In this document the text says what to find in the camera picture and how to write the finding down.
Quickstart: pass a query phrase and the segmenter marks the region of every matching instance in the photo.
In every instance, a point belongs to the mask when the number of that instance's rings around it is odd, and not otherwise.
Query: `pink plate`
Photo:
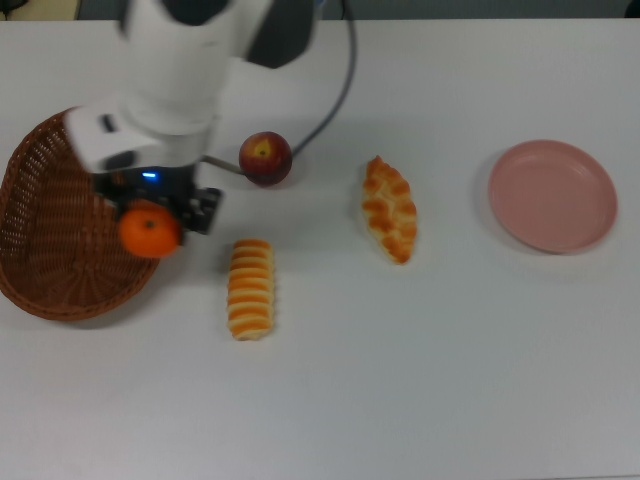
[[[616,190],[604,168],[582,150],[552,140],[508,150],[491,173],[489,199],[513,236],[553,253],[595,245],[618,211]]]

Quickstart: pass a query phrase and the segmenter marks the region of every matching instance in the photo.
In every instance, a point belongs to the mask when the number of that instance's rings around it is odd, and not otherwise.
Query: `brown wicker basket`
[[[77,321],[121,305],[157,260],[120,245],[113,209],[92,192],[61,112],[14,152],[0,189],[0,290],[49,320]]]

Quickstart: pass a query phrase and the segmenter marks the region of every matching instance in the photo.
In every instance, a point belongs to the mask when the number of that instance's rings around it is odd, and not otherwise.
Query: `table surface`
[[[7,479],[485,480],[640,472],[640,25],[360,22],[344,110],[270,190],[203,167],[226,200],[208,237],[135,299],[79,325],[0,298]],[[236,62],[211,153],[295,143],[334,101],[344,23],[281,70]],[[0,25],[0,167],[41,120],[116,89],[111,23]],[[550,138],[619,194],[609,237],[539,254],[496,224],[493,162]],[[381,155],[410,181],[415,257],[386,261],[359,212]],[[225,327],[231,243],[274,245],[277,329]]]

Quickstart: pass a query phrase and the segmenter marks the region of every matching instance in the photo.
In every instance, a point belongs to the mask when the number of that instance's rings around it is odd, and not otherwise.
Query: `bread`
[[[273,249],[244,239],[233,246],[227,296],[227,328],[236,340],[258,340],[273,329]]]
[[[394,263],[407,263],[418,233],[409,183],[377,156],[367,165],[362,190],[362,211],[369,232]]]

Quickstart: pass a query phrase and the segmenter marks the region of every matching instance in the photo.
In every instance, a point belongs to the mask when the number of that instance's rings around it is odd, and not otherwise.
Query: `apple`
[[[254,133],[240,147],[240,168],[260,186],[280,183],[289,174],[293,155],[287,141],[274,132]]]

